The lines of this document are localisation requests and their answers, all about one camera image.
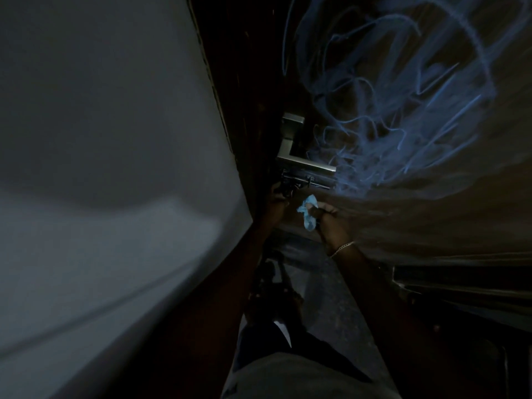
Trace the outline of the person's left hand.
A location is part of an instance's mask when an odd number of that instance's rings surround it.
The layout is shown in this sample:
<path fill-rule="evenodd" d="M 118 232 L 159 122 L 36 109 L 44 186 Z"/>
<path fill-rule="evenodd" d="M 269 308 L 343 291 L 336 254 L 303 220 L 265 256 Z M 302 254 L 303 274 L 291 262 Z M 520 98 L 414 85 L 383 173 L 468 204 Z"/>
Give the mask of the person's left hand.
<path fill-rule="evenodd" d="M 283 195 L 281 185 L 280 181 L 274 183 L 265 200 L 263 218 L 272 227 L 282 221 L 285 210 L 290 203 L 290 198 Z"/>

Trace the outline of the person's right hand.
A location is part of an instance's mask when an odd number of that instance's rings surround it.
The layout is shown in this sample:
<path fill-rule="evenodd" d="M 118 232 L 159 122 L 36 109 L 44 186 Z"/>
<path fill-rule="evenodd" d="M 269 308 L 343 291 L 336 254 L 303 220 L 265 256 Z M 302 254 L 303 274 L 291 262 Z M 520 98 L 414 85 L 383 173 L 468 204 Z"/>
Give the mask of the person's right hand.
<path fill-rule="evenodd" d="M 336 256 L 342 249 L 354 244 L 348 231 L 343 227 L 341 221 L 338 221 L 339 229 L 316 229 L 316 232 L 318 232 L 326 247 L 326 252 L 329 257 Z"/>

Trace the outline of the light blue cleaning cloth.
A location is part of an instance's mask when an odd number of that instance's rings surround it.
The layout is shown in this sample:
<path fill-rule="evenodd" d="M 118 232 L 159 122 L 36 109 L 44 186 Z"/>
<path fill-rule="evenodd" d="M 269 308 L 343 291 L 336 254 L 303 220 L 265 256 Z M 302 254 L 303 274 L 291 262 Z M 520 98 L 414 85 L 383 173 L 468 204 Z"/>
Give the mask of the light blue cleaning cloth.
<path fill-rule="evenodd" d="M 309 208 L 319 208 L 318 201 L 314 194 L 309 195 L 305 200 L 303 200 L 300 207 L 297 208 L 297 212 L 303 215 L 304 227 L 307 231 L 315 231 L 318 225 L 318 219 L 313 216 Z"/>

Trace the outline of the person's left forearm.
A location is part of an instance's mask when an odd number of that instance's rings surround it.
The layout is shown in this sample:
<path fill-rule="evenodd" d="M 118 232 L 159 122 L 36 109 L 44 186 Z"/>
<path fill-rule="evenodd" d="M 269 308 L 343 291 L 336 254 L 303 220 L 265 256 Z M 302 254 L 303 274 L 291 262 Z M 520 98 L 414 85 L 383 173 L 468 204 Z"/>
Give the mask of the person's left forearm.
<path fill-rule="evenodd" d="M 253 222 L 221 264 L 149 333 L 104 399 L 217 399 L 263 245 L 283 208 Z"/>

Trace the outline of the person's right forearm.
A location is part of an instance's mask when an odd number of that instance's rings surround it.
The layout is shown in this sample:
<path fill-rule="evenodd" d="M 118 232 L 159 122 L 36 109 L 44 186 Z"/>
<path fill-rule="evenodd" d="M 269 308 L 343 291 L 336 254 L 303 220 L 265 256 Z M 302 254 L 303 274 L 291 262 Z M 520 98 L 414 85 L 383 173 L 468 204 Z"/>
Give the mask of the person's right forearm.
<path fill-rule="evenodd" d="M 451 348 L 415 316 L 355 244 L 331 259 L 403 399 L 503 399 L 470 375 Z"/>

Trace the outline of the person's dark sandal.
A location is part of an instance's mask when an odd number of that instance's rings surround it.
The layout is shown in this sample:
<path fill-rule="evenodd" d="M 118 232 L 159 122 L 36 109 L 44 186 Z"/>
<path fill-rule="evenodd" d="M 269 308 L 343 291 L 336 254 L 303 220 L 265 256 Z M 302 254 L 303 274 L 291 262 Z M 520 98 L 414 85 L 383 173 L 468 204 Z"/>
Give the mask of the person's dark sandal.
<path fill-rule="evenodd" d="M 268 250 L 252 281 L 244 317 L 248 324 L 279 321 L 291 330 L 304 330 L 303 296 L 298 293 L 284 264 L 284 255 Z"/>

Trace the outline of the person's leg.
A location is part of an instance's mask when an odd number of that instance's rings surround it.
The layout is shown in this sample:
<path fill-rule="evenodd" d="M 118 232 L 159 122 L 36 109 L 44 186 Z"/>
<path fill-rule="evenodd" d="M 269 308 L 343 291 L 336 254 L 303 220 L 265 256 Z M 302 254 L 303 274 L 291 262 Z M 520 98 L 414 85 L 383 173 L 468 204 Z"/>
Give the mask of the person's leg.
<path fill-rule="evenodd" d="M 261 358 L 286 353 L 304 357 L 362 382 L 372 380 L 329 343 L 304 330 L 289 330 L 279 321 L 248 324 L 239 333 L 234 365 L 236 372 Z"/>

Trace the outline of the brown door with blue scribbles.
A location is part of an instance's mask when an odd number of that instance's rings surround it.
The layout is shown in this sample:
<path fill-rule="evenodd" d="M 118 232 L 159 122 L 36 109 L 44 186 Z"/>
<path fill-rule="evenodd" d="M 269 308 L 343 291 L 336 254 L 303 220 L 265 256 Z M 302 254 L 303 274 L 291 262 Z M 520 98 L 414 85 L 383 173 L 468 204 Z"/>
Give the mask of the brown door with blue scribbles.
<path fill-rule="evenodd" d="M 282 0 L 291 152 L 365 254 L 532 262 L 532 0 Z"/>

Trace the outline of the person's grey shorts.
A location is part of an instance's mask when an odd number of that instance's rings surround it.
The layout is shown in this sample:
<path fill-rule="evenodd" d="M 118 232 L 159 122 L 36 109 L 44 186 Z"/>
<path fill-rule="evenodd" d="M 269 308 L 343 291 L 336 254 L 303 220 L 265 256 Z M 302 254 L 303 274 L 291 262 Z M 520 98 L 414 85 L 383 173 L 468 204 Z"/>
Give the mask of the person's grey shorts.
<path fill-rule="evenodd" d="M 375 382 L 362 382 L 304 357 L 276 353 L 233 373 L 221 399 L 402 399 Z"/>

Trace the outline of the dark wooden door frame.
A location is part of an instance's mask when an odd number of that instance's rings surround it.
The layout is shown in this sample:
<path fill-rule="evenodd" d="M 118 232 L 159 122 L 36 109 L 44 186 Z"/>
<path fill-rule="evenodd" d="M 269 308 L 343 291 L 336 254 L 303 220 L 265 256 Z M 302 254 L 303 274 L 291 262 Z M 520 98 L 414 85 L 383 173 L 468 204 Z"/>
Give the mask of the dark wooden door frame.
<path fill-rule="evenodd" d="M 253 219 L 273 183 L 290 0 L 187 0 Z"/>

